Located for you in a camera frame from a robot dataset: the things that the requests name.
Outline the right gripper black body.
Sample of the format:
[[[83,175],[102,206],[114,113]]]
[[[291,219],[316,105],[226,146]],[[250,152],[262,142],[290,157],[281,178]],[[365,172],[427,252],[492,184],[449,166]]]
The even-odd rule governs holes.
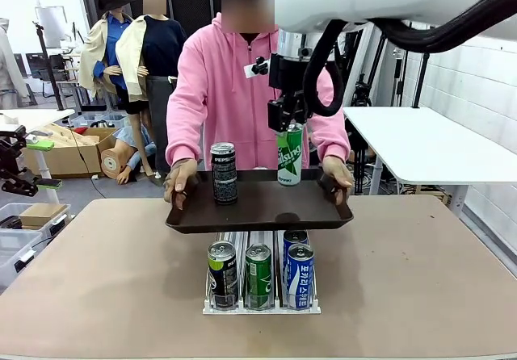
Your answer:
[[[288,60],[272,54],[269,64],[269,86],[282,93],[295,93],[303,89],[303,78],[308,63]]]

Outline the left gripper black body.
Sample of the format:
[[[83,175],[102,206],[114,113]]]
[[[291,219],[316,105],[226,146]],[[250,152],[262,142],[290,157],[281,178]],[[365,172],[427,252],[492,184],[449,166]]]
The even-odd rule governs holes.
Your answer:
[[[1,168],[10,173],[18,173],[16,150],[11,147],[10,132],[1,131]]]

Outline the person's right hand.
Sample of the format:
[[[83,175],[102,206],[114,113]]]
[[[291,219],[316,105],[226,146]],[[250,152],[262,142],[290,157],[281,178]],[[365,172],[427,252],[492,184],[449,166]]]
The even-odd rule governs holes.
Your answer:
[[[185,158],[175,162],[166,176],[164,182],[164,200],[171,203],[179,210],[183,209],[183,202],[186,199],[184,189],[190,176],[197,172],[197,161],[192,158]]]

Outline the person's left hand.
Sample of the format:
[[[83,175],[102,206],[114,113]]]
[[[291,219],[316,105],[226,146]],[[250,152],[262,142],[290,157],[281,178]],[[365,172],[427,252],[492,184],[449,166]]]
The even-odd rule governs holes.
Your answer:
[[[340,188],[334,193],[336,204],[339,205],[343,200],[348,200],[355,180],[345,163],[338,157],[325,156],[322,161],[322,169],[326,175],[340,185]]]

